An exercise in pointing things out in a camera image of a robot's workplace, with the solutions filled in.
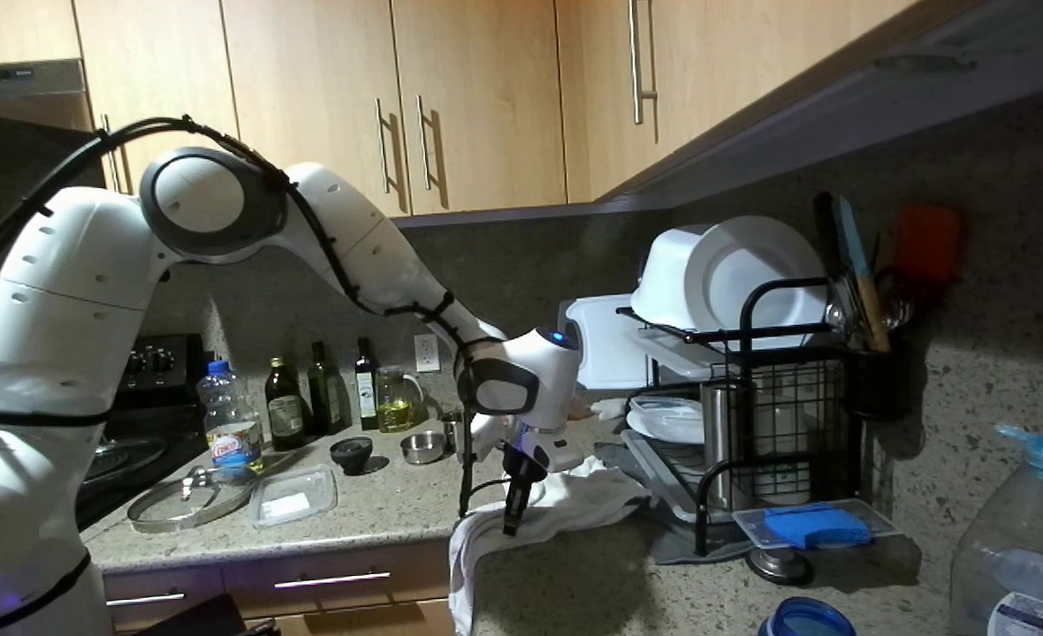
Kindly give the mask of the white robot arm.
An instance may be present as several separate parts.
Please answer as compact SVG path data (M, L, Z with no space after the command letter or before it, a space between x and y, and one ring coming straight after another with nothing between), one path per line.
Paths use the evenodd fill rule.
M106 152L159 136L146 118L93 136L0 225L0 636L112 636L101 575L74 502L163 274L297 256L372 315L412 315L456 349L463 454L495 454L516 530L577 390L580 344L504 337L468 311L401 225L317 163L271 165L243 140L183 120L130 193L86 186Z

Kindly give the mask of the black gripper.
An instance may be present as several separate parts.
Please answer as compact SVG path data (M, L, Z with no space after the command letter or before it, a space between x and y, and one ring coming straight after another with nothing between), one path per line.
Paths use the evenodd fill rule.
M502 469L510 477L502 534L516 539L530 489L547 473L547 454L544 454L540 434L534 427L520 427L504 441Z

